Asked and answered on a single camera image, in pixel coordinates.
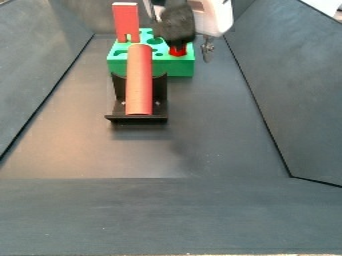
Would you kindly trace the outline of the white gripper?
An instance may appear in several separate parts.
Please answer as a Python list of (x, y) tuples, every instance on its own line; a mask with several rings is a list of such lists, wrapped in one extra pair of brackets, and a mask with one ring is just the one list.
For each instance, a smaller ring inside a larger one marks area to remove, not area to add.
[(186, 0), (186, 3), (193, 12), (196, 32), (204, 35), (200, 50), (202, 61), (208, 63), (214, 49), (212, 37), (220, 37), (233, 24), (232, 3), (230, 0)]

